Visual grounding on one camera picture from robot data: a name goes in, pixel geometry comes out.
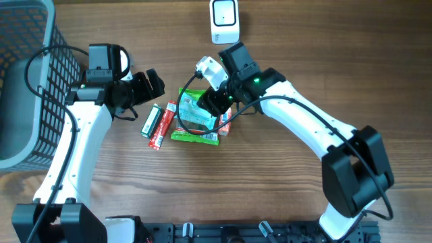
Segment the green white gum box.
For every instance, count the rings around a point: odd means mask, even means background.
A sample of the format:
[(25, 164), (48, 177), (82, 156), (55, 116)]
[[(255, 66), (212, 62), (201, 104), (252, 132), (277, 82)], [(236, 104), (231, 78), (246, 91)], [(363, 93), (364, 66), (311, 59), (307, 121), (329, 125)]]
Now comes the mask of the green white gum box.
[(153, 132), (157, 127), (157, 122), (159, 121), (162, 112), (163, 109), (160, 106), (158, 106), (156, 103), (152, 106), (152, 109), (140, 131), (141, 136), (148, 139), (150, 139), (153, 136)]

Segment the teal tissue packet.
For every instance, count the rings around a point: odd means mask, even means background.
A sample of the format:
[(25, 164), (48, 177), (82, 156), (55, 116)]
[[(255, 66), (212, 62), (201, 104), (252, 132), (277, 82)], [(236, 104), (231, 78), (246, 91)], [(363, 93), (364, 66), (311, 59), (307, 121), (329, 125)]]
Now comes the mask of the teal tissue packet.
[(183, 93), (179, 105), (180, 119), (189, 130), (212, 130), (217, 118), (197, 105), (199, 96), (188, 91)]

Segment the green snack bag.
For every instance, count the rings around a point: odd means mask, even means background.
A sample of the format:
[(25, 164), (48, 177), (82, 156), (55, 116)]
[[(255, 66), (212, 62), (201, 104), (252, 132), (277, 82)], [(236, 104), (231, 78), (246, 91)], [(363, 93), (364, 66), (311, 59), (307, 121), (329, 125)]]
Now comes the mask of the green snack bag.
[[(204, 90), (191, 90), (191, 89), (186, 89), (185, 91), (200, 94), (200, 96), (205, 92)], [(191, 130), (191, 131), (196, 133), (205, 132), (205, 131), (198, 131), (198, 130)], [(215, 146), (219, 144), (218, 134), (216, 132), (212, 132), (210, 134), (204, 134), (204, 135), (193, 135), (185, 131), (183, 127), (181, 127), (178, 120), (176, 120), (176, 129), (171, 133), (171, 139), (179, 140), (183, 142), (198, 142), (198, 143), (210, 144)]]

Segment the small orange candy box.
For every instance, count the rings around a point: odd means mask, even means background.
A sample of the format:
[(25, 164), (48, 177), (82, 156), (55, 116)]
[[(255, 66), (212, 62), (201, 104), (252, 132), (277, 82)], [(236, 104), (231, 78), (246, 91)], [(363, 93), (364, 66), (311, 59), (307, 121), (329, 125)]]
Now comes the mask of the small orange candy box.
[[(219, 117), (219, 125), (224, 124), (229, 118), (232, 117), (232, 109), (229, 108), (223, 115)], [(218, 134), (221, 136), (227, 136), (229, 134), (231, 123), (227, 123), (224, 127), (218, 129)]]

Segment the red snack stick packet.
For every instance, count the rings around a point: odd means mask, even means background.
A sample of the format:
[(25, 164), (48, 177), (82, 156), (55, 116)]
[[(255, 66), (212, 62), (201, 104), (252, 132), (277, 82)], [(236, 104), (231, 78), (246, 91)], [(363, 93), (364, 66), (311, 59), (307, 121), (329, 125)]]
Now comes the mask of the red snack stick packet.
[(163, 139), (167, 131), (169, 130), (169, 127), (176, 114), (176, 109), (177, 109), (177, 103), (175, 101), (168, 102), (167, 107), (161, 118), (161, 121), (157, 126), (157, 129), (148, 144), (148, 146), (151, 147), (152, 149), (159, 150), (161, 148)]

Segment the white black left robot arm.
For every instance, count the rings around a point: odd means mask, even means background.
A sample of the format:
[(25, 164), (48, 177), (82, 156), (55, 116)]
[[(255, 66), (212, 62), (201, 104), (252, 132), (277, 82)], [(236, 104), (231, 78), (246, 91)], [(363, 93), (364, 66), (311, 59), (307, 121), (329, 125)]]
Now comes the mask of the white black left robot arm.
[(21, 242), (150, 242), (139, 216), (100, 221), (89, 209), (90, 183), (102, 141), (126, 109), (164, 95), (154, 69), (130, 73), (128, 52), (119, 45), (91, 44), (89, 68), (70, 86), (65, 101), (41, 99), (65, 113), (52, 164), (29, 204), (16, 205), (11, 218)]

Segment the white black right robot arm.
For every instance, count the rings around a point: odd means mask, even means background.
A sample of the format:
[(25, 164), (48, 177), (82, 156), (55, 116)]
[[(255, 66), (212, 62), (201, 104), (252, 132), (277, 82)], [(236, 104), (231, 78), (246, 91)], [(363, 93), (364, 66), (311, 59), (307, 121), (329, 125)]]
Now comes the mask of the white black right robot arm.
[(246, 46), (238, 42), (221, 52), (220, 61), (203, 57), (195, 74), (210, 87), (198, 106), (213, 116), (224, 114), (233, 103), (283, 124), (321, 161), (323, 193), (328, 201), (318, 220), (330, 239), (345, 240), (361, 219), (373, 214), (370, 206), (382, 199), (394, 217), (386, 191), (394, 184), (383, 139), (371, 126), (358, 130), (328, 115), (304, 98), (286, 77), (273, 68), (261, 70)]

